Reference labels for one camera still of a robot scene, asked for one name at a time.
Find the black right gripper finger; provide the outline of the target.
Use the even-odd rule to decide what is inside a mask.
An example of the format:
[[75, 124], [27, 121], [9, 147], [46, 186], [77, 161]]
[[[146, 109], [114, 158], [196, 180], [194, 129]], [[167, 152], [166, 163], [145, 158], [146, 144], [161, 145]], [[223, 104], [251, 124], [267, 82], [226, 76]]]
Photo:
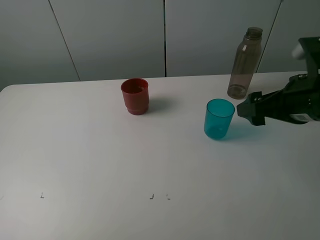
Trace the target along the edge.
[[247, 119], [253, 126], [264, 126], [265, 116], [258, 110], [262, 101], [262, 92], [252, 92], [247, 98], [236, 106], [237, 115]]

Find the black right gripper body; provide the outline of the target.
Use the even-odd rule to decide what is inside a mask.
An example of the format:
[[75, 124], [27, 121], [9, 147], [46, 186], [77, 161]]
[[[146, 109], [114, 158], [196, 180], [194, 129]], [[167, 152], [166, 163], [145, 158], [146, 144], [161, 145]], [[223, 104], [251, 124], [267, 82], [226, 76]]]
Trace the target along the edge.
[[320, 120], [320, 76], [298, 74], [281, 90], [263, 96], [265, 117], [302, 125]]

